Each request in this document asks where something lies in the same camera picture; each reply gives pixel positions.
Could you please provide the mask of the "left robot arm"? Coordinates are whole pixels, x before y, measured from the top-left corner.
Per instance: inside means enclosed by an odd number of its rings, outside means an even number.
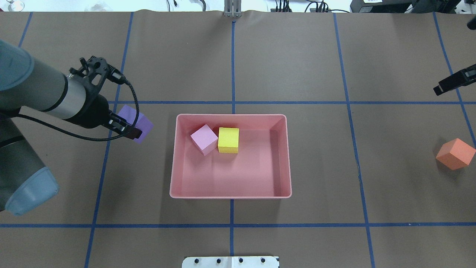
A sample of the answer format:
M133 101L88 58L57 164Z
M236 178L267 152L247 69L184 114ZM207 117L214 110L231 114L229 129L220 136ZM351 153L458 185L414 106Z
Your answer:
M126 76L102 57L79 61L78 68L64 74L21 47L1 40L1 211L17 217L25 215L52 199L60 189L50 168L17 125L19 120L90 142L122 137L137 140L145 135L138 125L138 97ZM100 94L105 81L129 87L135 105L132 119L109 107ZM113 135L94 138L76 134L25 114L25 108L85 129L105 127Z

